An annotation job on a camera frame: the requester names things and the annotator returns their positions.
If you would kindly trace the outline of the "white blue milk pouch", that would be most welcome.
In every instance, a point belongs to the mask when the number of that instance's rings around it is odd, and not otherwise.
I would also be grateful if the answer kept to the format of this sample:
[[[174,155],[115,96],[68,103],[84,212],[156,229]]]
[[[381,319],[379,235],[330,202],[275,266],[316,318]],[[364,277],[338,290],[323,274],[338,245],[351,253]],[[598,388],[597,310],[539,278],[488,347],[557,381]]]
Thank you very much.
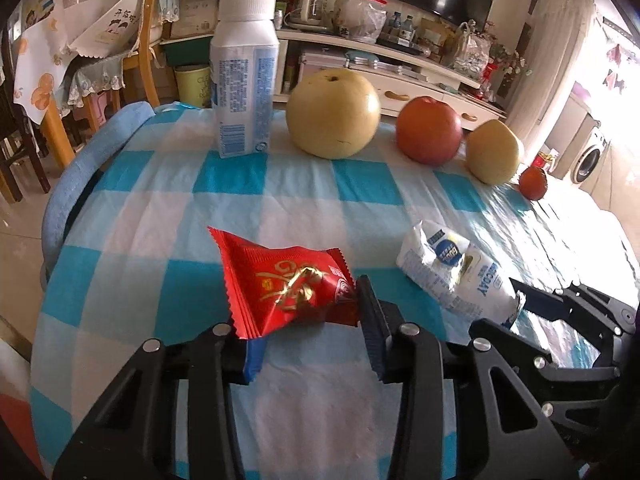
[[[511,327],[526,303],[497,261],[430,220],[419,221],[407,233],[396,263],[441,307],[472,321],[488,318]]]

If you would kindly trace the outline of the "red candy wrapper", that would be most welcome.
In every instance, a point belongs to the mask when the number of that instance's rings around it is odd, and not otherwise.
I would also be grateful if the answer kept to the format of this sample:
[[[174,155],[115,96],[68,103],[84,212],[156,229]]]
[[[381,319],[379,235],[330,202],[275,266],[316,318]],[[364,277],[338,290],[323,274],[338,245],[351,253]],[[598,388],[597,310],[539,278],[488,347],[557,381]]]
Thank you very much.
[[[356,284],[342,252],[268,248],[212,226],[236,333],[265,337],[295,322],[359,322]]]

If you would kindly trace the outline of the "small orange tangerine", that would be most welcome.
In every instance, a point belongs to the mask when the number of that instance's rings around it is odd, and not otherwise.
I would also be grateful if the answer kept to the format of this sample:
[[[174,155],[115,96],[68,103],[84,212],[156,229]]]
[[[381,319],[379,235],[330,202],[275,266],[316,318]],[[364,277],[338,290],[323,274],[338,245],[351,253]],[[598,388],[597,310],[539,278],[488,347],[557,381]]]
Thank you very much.
[[[528,167],[518,178],[518,189],[528,200],[540,200],[548,190],[546,172],[540,167]]]

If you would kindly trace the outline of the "white washing machine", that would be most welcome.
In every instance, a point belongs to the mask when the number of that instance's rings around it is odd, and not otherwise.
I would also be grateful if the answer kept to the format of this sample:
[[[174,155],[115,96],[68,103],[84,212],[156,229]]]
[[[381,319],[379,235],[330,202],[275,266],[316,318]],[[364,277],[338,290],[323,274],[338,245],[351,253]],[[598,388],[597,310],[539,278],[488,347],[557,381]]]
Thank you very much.
[[[570,166],[570,182],[585,190],[596,182],[605,162],[611,141],[599,128],[593,128],[585,146]]]

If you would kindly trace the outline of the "blue white checkered tablecloth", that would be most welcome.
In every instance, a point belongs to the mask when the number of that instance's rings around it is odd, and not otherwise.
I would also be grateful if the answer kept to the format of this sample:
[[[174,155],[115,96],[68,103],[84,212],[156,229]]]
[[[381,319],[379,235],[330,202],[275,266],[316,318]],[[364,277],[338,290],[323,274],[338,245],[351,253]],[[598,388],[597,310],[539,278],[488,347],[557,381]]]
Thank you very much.
[[[341,249],[376,294],[437,337],[467,342],[464,318],[398,268],[405,235],[431,220],[519,281],[580,281],[636,304],[639,265],[620,222],[551,181],[537,203],[490,188],[462,162],[431,169],[398,151],[393,126],[351,159],[299,151],[282,115],[267,153],[218,155],[209,110],[171,105],[138,129],[86,199],[51,272],[32,356],[32,419],[52,468],[85,414],[143,341],[198,336],[229,316],[211,229],[270,248]],[[252,479],[382,479],[400,389],[372,372],[360,330],[292,326],[269,338],[257,378],[232,391]]]

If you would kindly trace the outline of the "small yellow pear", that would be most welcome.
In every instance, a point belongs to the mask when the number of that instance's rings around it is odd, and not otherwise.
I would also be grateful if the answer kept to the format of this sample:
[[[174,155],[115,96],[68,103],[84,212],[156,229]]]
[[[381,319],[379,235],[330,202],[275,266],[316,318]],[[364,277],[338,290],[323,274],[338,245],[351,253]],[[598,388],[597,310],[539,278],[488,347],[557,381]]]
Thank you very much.
[[[520,166],[524,146],[503,122],[488,120],[478,126],[465,142],[469,172],[487,185],[509,182]]]

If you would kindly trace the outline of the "white tv cabinet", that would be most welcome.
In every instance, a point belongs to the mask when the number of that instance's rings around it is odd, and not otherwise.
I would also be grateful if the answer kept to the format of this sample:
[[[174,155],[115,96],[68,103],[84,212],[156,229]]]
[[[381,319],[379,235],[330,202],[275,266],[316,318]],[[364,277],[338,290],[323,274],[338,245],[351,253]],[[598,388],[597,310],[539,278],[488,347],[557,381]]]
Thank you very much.
[[[461,117],[465,130],[491,119],[506,119],[499,107],[469,94],[480,88],[478,82],[423,56],[294,29],[281,29],[277,35],[280,53],[274,102],[288,102],[303,78],[326,68],[343,67],[370,81],[378,92],[381,113],[388,117],[396,117],[411,99],[429,96],[449,105]]]

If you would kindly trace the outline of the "white standing air conditioner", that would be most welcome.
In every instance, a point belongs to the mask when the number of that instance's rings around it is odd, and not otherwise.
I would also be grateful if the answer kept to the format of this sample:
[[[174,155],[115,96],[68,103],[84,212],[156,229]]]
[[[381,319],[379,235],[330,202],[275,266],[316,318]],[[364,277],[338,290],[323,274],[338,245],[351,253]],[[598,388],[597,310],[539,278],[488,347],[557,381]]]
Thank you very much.
[[[525,160],[538,153],[562,112],[594,14],[594,0],[537,1],[525,52],[530,74],[514,88],[506,118]]]

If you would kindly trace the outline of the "dark wooden dining chair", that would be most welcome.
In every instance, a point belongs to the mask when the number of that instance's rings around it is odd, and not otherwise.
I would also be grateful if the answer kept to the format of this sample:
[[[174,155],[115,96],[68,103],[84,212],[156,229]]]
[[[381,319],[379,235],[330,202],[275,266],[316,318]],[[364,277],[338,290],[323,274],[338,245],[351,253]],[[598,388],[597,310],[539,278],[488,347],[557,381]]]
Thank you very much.
[[[20,202],[23,194],[14,177],[12,168],[18,162],[27,159],[35,171],[35,175],[42,188],[43,193],[49,193],[51,189],[50,182],[44,172],[42,163],[37,152],[37,143],[32,134],[32,126],[30,120],[15,105],[9,96],[8,83],[5,81],[1,85],[1,143],[9,141],[14,133],[18,133],[16,148],[11,155],[7,155],[1,150],[1,177],[9,190],[14,202]]]

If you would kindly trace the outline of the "large yellow pear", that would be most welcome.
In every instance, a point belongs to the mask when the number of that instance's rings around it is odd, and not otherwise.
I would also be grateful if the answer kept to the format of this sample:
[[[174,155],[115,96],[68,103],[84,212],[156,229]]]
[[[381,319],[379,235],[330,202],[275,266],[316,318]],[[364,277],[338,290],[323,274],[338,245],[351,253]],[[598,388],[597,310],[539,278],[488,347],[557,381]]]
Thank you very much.
[[[348,68],[326,68],[294,88],[285,119],[292,142],[325,159],[357,154],[373,139],[381,104],[373,84]]]

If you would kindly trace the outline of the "light wooden chair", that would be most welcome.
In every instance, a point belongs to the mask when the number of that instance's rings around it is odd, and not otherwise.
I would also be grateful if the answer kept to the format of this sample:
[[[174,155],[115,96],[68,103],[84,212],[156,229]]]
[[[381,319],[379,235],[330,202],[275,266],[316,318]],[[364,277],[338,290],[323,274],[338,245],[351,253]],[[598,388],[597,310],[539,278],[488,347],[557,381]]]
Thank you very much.
[[[154,67],[160,62],[160,40],[164,29],[179,17],[179,0],[141,0],[137,35],[115,54],[94,61],[82,62],[67,78],[62,97],[62,110],[71,112],[82,108],[90,128],[98,130],[105,122],[98,96],[104,92],[111,96],[112,109],[120,103],[137,99],[136,86],[128,84],[125,74],[137,70],[142,81],[145,99],[160,105]]]

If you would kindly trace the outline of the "dining table with floral cloth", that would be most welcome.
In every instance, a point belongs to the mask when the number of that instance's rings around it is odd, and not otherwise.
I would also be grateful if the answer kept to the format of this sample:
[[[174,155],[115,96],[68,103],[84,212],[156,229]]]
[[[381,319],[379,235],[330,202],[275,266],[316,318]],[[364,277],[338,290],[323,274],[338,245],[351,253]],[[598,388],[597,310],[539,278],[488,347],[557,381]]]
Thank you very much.
[[[122,76],[122,59],[128,53],[125,46],[138,32],[140,10],[134,6],[134,0],[122,0],[98,20],[82,26],[78,38],[71,40],[72,28],[88,18],[92,10],[91,0],[69,8],[57,3],[48,16],[22,32],[17,41],[13,102],[21,105],[27,117],[43,128],[50,150],[63,168],[72,162],[75,152],[67,139],[61,113],[80,107],[81,100],[91,93],[125,87]],[[96,79],[82,76],[72,83],[70,95],[58,104],[55,92],[62,87],[68,66],[78,56],[93,64],[113,64],[116,72]]]

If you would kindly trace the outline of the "clear plastic bag on cabinet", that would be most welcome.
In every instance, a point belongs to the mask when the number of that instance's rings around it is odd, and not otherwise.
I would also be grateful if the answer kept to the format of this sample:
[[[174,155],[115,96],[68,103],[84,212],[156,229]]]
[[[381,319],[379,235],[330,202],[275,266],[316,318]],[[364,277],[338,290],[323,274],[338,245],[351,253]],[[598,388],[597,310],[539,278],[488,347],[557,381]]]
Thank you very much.
[[[385,0],[335,1],[333,24],[338,36],[375,44],[385,23]]]

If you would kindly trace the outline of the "white milk bottle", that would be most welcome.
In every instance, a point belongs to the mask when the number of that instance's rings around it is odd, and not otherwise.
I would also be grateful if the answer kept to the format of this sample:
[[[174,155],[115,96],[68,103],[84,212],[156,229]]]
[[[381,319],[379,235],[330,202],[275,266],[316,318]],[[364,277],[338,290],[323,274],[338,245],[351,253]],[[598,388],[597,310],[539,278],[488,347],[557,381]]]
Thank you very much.
[[[218,0],[209,44],[210,97],[222,158],[269,146],[279,40],[276,0]]]

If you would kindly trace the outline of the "white electric kettle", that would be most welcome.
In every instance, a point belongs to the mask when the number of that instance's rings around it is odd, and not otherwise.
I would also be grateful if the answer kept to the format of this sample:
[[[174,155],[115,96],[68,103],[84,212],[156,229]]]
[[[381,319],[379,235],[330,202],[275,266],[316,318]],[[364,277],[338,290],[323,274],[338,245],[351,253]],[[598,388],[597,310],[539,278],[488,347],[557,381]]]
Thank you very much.
[[[288,22],[302,27],[326,27],[326,2],[328,0],[296,0]]]

